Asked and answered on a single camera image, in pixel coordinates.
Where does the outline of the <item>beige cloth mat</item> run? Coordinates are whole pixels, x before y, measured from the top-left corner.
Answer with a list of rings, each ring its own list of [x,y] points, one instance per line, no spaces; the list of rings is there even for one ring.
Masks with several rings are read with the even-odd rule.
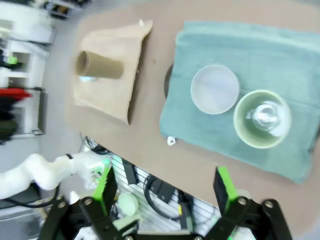
[[[79,42],[80,52],[90,51],[121,61],[124,71],[120,78],[79,76],[76,60],[72,76],[74,103],[100,111],[128,124],[128,110],[139,66],[143,40],[152,31],[153,21],[118,28],[105,28],[87,33]]]

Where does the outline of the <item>blue cloth mat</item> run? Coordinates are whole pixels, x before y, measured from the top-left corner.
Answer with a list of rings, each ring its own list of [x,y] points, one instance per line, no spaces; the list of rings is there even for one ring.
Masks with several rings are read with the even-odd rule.
[[[240,93],[269,90],[288,104],[292,122],[277,146],[245,144],[233,126],[233,110],[201,112],[191,84],[202,68],[221,64],[238,78]],[[175,38],[175,58],[159,128],[175,137],[261,170],[302,183],[312,169],[320,125],[320,35],[235,22],[187,21]]]

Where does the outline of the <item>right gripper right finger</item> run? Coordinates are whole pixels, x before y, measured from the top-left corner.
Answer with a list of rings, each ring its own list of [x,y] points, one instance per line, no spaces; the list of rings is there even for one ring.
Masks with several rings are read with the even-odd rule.
[[[216,167],[213,190],[221,217],[203,240],[231,240],[238,228],[249,229],[256,240],[293,240],[278,201],[239,195],[225,166]]]

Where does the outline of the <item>grey bowl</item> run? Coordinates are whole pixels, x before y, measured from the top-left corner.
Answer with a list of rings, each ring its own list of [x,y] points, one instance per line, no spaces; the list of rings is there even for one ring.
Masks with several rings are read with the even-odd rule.
[[[237,102],[240,95],[239,80],[224,65],[208,65],[192,79],[190,95],[201,112],[208,115],[223,114]]]

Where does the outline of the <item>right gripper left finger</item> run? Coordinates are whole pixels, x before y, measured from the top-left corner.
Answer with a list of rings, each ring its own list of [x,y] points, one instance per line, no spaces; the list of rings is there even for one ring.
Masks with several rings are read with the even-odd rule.
[[[106,167],[96,193],[68,203],[65,197],[57,199],[41,228],[41,240],[76,240],[80,230],[89,228],[97,240],[124,240],[114,226],[110,211],[117,193],[115,173]]]

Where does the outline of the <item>tall brown cup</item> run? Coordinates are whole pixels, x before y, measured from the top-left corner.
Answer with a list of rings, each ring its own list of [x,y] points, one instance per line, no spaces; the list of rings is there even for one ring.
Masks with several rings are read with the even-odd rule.
[[[121,61],[83,50],[76,58],[75,70],[81,77],[119,79],[124,65]]]

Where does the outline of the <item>tall green cup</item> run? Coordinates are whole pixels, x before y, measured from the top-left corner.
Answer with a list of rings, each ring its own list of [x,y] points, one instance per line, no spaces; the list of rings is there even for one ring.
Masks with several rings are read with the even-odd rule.
[[[291,110],[286,101],[264,89],[244,95],[233,113],[238,137],[256,149],[269,149],[281,143],[289,133],[291,122]]]

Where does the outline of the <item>pale green round knob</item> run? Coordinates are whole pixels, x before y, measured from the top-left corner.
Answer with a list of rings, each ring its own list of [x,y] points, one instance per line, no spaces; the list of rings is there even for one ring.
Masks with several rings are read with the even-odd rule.
[[[131,193],[121,193],[118,196],[118,206],[126,216],[133,216],[138,212],[139,203]]]

